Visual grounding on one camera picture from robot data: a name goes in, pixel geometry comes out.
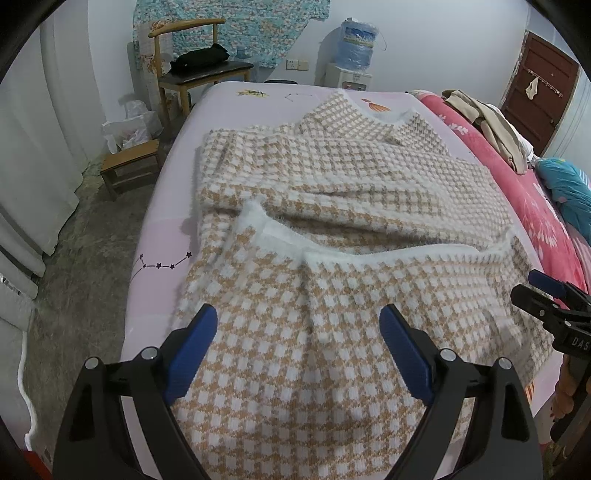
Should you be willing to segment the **person's right hand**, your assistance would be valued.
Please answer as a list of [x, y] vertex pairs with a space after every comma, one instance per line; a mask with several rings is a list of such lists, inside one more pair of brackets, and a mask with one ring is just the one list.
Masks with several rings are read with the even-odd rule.
[[555, 391], [552, 396], [551, 413], [553, 419], [562, 419], [572, 412], [574, 408], [573, 396], [577, 386], [578, 382], [570, 372], [570, 357], [564, 355], [559, 380], [555, 385]]

